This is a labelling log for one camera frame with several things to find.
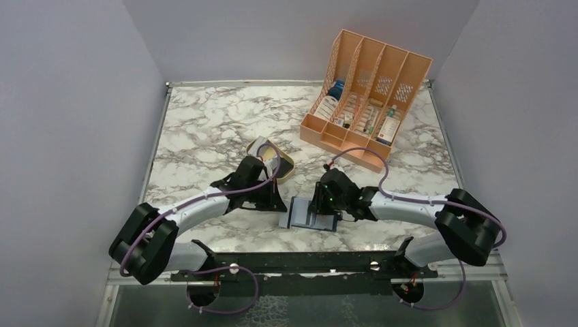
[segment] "small bottle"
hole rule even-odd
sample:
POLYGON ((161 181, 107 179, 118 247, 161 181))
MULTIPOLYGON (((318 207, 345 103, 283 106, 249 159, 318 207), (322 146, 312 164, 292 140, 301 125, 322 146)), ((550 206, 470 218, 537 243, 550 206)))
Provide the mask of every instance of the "small bottle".
POLYGON ((335 99, 341 99, 341 94, 343 93, 343 87, 345 86, 345 82, 340 80, 335 80, 331 88, 327 91, 327 95, 334 97, 335 99))
POLYGON ((397 104, 394 104, 393 106, 391 106, 391 108, 389 108, 389 112, 387 112, 387 116, 393 117, 396 110, 397 110, 397 104))

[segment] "yellow object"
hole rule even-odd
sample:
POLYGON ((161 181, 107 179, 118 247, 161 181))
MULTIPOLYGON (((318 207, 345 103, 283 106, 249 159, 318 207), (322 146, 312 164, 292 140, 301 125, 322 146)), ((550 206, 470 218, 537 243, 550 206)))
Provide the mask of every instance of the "yellow object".
POLYGON ((378 108, 383 107, 383 102, 381 102, 379 100, 376 100, 372 97, 370 97, 368 100, 369 100, 369 104, 371 104, 372 106, 376 106, 378 108))
MULTIPOLYGON (((253 140, 251 143, 249 143, 247 145, 247 147, 245 148, 245 154, 248 155, 249 153, 249 149, 251 148, 251 146, 253 145, 253 143, 256 141, 257 139, 253 140)), ((272 145, 277 146, 275 143, 271 142, 271 140, 267 139, 267 141, 269 141, 269 143, 271 143, 272 145)), ((289 172, 287 174, 285 174, 285 176, 283 177, 277 177, 277 183, 279 184, 283 184, 285 183, 291 176, 293 176, 293 174, 295 173, 295 161, 293 161, 293 159, 291 157, 289 157, 289 155, 287 155, 287 153, 283 152, 283 150, 281 150, 278 146, 277 146, 277 150, 279 150, 279 154, 281 155, 281 158, 285 158, 287 161, 289 161, 289 164, 291 164, 291 166, 293 166, 293 169, 289 170, 289 172)), ((271 147, 267 147, 267 150, 265 151, 265 153, 263 154, 263 161, 267 161, 271 158, 273 158, 275 156, 275 150, 273 150, 271 147)))

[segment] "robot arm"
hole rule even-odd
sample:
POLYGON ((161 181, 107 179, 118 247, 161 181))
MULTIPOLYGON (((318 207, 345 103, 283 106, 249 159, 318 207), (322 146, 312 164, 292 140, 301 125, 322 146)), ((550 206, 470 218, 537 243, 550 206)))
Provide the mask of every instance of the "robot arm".
POLYGON ((258 179, 264 169, 259 159, 245 157, 235 172, 211 183, 196 196, 161 208, 139 204, 112 242, 108 254, 122 263, 139 234, 159 218, 159 212, 168 212, 138 241, 124 268, 143 285, 152 282, 163 271, 198 270, 207 259, 207 251, 202 243, 175 244, 182 233, 207 219, 242 208, 245 202, 253 203, 253 210, 257 211, 287 211, 277 183, 273 181, 252 191, 236 192, 262 183, 258 179))
POLYGON ((400 195, 396 200, 394 193, 387 192, 390 196, 386 197, 377 187, 358 188, 342 171, 326 169, 316 183, 309 211, 323 215, 346 211, 356 220, 398 220, 438 230, 421 238, 407 238, 396 253, 397 268, 411 275, 430 262, 453 258, 473 266, 485 265, 499 226, 470 211, 440 204, 451 201, 491 215, 468 192, 454 189, 447 196, 400 195))

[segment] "organizer compartment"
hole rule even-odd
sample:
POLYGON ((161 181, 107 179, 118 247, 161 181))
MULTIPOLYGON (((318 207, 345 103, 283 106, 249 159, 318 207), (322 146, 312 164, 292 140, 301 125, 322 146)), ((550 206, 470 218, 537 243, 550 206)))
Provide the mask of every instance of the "organizer compartment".
MULTIPOLYGON (((332 153, 367 147, 386 159, 399 133, 398 128, 391 146, 376 141, 389 108, 397 105, 403 123, 430 65, 430 58, 341 31, 333 42, 321 94, 301 122, 301 139, 332 153), (345 85, 335 111, 325 121, 313 113, 335 80, 343 80, 345 85), (371 116, 370 98, 383 103, 371 116), (346 113, 353 115, 350 126, 336 125, 335 119, 345 119, 346 113)), ((381 160, 369 151, 350 151, 344 157, 375 172, 383 168, 381 160)))

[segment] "black metal bracket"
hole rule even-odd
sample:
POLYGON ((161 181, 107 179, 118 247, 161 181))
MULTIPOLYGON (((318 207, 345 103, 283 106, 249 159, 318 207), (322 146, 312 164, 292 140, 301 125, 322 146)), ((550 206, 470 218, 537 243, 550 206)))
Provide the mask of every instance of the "black metal bracket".
MULTIPOLYGON (((241 161, 235 172, 221 180, 212 182, 211 186, 222 191, 247 189, 262 183, 258 178, 261 172, 264 171, 267 172, 267 169, 262 161, 255 157, 247 156, 241 161)), ((226 213, 237 208, 255 211, 287 212, 287 207, 281 199, 275 179, 254 191, 230 194, 227 198, 229 199, 229 207, 226 213), (253 204, 255 207, 244 207, 243 204, 246 202, 253 204)))
MULTIPOLYGON (((212 253, 200 270, 231 264, 246 267, 256 274, 260 295, 391 295, 391 279, 411 277, 395 268, 394 256, 395 251, 212 253)), ((217 274, 219 296, 254 294, 254 282, 247 273, 224 270, 217 274)), ((427 267, 419 269, 418 274, 419 278, 438 276, 427 267)), ((214 280, 215 275, 191 275, 186 271, 171 275, 171 281, 214 280)), ((207 292, 213 289, 212 283, 190 287, 207 292)))
POLYGON ((393 269, 407 276, 419 273, 419 267, 406 258, 406 249, 413 239, 413 236, 407 237, 393 256, 393 269))
POLYGON ((369 209, 371 199, 377 192, 377 187, 358 188, 341 170, 327 169, 315 184, 315 193, 308 211, 318 215, 334 215, 338 211, 346 211, 355 221, 377 221, 369 209))

